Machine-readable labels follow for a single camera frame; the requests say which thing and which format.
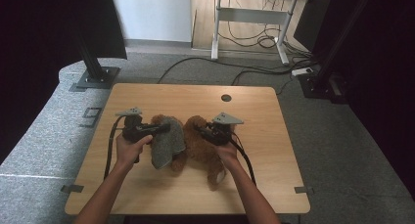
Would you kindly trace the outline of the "grey square floor marker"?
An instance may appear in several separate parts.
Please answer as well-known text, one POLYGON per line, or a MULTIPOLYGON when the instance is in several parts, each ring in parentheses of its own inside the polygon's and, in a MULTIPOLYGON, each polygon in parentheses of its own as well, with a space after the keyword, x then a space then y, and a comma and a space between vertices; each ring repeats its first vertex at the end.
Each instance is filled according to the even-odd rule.
POLYGON ((79 123, 80 127, 94 128, 101 114, 101 108, 87 108, 79 123))

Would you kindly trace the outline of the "white metal desk frame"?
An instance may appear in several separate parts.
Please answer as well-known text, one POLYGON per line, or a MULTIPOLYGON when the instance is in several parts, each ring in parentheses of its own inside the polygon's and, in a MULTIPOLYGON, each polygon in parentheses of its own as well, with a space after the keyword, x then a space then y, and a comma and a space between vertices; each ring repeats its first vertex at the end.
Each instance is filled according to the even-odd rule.
POLYGON ((214 30, 211 43, 211 58, 218 59, 218 45, 219 45, 219 23, 220 22, 246 22, 246 23, 266 23, 278 24, 281 26, 281 31, 275 39, 276 48, 284 66, 289 64, 289 59, 283 44, 285 35, 290 25, 295 6, 298 0, 292 0, 291 6, 287 11, 266 11, 255 9, 237 9, 230 7, 222 7, 221 0, 216 0, 215 16, 214 16, 214 30))

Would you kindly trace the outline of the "person's left hand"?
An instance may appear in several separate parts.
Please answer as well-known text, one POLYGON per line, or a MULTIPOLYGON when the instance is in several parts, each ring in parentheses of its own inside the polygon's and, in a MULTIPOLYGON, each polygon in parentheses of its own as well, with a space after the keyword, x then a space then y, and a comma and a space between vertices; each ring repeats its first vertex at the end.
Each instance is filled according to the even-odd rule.
POLYGON ((145 145, 153 139, 152 135, 145 136, 136 143, 127 141, 121 134, 116 137, 116 163, 115 166, 130 170, 136 159, 143 152, 145 145))

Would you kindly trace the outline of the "person's right hand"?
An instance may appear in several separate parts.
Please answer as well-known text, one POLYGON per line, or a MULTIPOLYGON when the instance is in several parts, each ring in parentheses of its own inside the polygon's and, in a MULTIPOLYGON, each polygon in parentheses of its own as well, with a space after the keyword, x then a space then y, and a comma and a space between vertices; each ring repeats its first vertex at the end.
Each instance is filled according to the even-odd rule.
POLYGON ((239 164, 237 149, 231 143, 217 146, 215 149, 226 168, 232 169, 239 164))

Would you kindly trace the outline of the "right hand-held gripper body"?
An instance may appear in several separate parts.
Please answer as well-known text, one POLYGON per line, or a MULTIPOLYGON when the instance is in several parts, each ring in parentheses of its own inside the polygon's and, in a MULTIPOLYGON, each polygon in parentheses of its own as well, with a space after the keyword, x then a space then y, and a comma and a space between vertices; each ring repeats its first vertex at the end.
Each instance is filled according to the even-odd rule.
POLYGON ((235 126, 243 123, 242 119, 226 112, 221 112, 211 122, 207 123, 206 128, 209 129, 209 132, 207 132, 209 137, 206 139, 215 146, 225 145, 232 139, 235 126))

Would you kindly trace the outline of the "brown plush teddy bear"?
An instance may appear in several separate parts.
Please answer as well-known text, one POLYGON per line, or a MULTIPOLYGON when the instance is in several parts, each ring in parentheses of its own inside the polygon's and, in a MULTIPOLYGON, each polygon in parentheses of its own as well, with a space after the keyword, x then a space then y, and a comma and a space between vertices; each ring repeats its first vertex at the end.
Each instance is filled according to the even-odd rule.
POLYGON ((195 126, 206 126, 207 121, 199 115, 191 116, 183 124, 187 159, 203 163, 207 169, 207 183, 211 190, 216 190, 225 178, 225 167, 217 154, 214 144, 205 140, 195 126))

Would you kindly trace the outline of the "grey knit doll sweater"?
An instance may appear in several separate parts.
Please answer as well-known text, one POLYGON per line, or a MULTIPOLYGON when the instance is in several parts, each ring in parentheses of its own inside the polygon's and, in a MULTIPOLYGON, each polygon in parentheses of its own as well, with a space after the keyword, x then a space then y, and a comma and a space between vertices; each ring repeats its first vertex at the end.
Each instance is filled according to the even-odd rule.
POLYGON ((186 164, 186 144, 184 141, 183 124, 173 116, 155 115, 153 124, 170 124, 170 130, 157 134, 151 144, 152 165, 162 169, 168 165, 174 172, 181 172, 186 164))

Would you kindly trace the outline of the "black curtain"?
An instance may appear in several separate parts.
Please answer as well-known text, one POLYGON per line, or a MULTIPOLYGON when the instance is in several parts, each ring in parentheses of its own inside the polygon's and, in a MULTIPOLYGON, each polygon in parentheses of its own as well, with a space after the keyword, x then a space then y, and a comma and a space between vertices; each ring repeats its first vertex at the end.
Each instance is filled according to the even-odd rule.
POLYGON ((82 60, 124 59, 114 0, 0 0, 0 163, 59 84, 62 68, 82 60))
POLYGON ((415 200, 415 0, 330 0, 315 50, 415 200))

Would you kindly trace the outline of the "black metal stand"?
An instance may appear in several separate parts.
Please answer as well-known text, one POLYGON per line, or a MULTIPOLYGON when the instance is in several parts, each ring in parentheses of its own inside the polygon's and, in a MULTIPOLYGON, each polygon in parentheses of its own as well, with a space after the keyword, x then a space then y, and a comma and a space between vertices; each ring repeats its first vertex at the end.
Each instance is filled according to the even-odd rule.
POLYGON ((300 76, 305 98, 345 101, 342 84, 335 74, 336 58, 369 0, 327 0, 327 9, 312 51, 317 74, 300 76))

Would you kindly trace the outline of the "left black stand base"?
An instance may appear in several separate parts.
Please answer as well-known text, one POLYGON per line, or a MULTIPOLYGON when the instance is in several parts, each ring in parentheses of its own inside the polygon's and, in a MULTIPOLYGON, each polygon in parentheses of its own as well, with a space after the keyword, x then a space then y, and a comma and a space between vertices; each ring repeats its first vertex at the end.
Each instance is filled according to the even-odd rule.
POLYGON ((96 54, 88 47, 76 23, 70 25, 71 35, 78 53, 86 66, 80 79, 73 83, 70 92, 85 92, 87 89, 111 89, 119 73, 119 67, 102 67, 96 54))

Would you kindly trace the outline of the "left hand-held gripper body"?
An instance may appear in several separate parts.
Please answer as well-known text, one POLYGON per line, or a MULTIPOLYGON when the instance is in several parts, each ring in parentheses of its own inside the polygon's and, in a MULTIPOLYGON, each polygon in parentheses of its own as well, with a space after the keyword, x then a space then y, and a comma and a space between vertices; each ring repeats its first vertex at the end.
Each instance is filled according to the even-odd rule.
POLYGON ((136 143, 147 135, 155 135, 162 132, 160 124, 143 123, 141 113, 141 110, 138 108, 131 108, 116 113, 118 116, 124 116, 122 137, 131 143, 136 143))

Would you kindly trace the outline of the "white power strip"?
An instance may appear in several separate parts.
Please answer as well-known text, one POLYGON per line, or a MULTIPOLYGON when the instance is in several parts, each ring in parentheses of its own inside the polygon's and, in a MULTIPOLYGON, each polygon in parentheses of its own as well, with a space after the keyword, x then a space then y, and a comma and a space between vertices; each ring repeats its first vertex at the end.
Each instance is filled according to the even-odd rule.
POLYGON ((303 74, 311 74, 313 69, 311 67, 304 67, 292 70, 292 76, 298 76, 303 74))

